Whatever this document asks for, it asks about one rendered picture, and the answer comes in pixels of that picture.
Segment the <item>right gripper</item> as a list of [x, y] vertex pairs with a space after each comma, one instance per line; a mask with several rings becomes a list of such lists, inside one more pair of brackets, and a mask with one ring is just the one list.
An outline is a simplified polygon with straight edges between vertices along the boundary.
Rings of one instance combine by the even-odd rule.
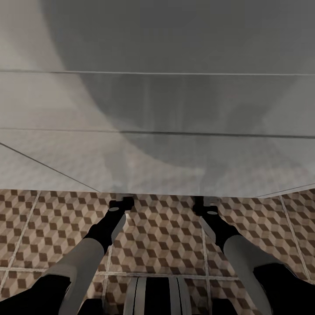
[[196, 212], [197, 216], [203, 217], [203, 212], [206, 210], [214, 210], [215, 212], [218, 213], [218, 207], [217, 206], [204, 206], [204, 205], [193, 205], [192, 210], [193, 212]]

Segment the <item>robot trunk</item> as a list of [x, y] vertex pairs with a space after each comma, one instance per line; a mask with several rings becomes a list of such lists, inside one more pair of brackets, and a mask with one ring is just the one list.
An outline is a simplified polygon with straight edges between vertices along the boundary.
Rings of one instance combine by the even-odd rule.
[[123, 315], [192, 315], [183, 277], [132, 277]]

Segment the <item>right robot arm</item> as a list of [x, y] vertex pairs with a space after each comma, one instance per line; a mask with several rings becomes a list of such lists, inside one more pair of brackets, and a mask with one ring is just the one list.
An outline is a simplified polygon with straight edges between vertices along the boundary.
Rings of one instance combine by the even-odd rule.
[[315, 315], [315, 285], [298, 278], [282, 261], [263, 251], [218, 214], [220, 197], [204, 196], [192, 210], [232, 265], [254, 305], [263, 315]]

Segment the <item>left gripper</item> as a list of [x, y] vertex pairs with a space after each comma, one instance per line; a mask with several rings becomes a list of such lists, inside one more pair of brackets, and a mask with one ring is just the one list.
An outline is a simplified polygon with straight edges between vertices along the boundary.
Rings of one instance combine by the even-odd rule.
[[125, 210], [131, 210], [132, 206], [134, 206], [134, 199], [125, 199], [123, 201], [117, 202], [116, 200], [109, 202], [109, 208], [113, 205], [121, 204]]

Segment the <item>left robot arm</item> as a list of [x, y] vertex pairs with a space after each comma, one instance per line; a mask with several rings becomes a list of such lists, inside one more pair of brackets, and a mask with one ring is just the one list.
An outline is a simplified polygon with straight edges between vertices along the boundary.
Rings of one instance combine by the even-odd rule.
[[98, 224], [30, 287], [0, 301], [0, 315], [77, 315], [94, 275], [126, 223], [125, 210], [134, 206], [133, 193], [116, 193]]

